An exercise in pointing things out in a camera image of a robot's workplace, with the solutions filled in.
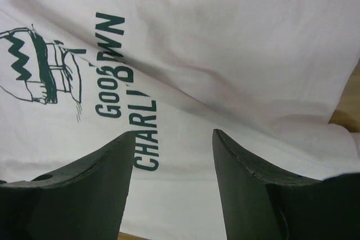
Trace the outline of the white green-sleeved t-shirt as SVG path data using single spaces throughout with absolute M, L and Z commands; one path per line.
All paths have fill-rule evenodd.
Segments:
M 1 179 L 132 130 L 121 230 L 225 239 L 212 133 L 296 174 L 359 172 L 330 124 L 359 60 L 359 0 L 1 0 Z

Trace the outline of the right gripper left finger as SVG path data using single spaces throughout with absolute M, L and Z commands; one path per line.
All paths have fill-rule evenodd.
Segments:
M 31 181 L 1 184 L 2 239 L 117 239 L 133 169 L 135 135 Z

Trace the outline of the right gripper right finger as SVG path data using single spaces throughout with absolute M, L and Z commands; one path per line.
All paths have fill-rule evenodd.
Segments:
M 294 174 L 219 129 L 212 145 L 228 239 L 359 238 L 359 174 Z

